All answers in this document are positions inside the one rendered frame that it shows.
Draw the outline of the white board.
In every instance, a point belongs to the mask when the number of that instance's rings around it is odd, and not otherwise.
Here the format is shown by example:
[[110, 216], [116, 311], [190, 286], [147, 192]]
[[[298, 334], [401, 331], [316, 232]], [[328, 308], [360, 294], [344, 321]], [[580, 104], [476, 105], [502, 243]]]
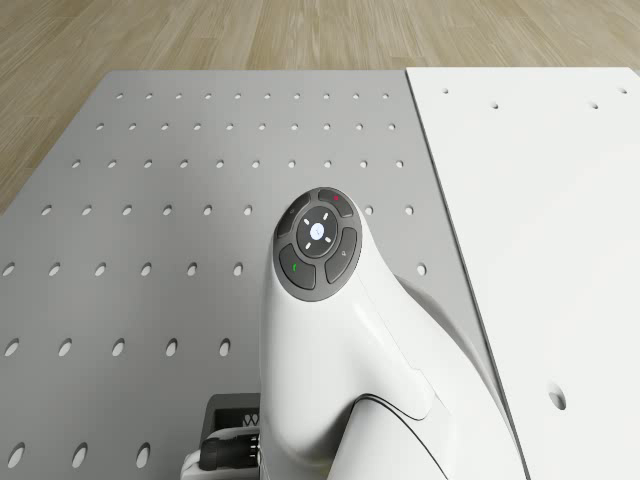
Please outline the white board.
[[532, 480], [640, 480], [640, 74], [408, 72]]

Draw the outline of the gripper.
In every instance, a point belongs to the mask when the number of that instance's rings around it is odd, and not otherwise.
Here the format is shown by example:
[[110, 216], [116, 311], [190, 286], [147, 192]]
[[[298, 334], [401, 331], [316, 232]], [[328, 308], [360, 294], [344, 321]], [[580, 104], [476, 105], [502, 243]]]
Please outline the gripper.
[[260, 480], [260, 394], [214, 394], [180, 480]]

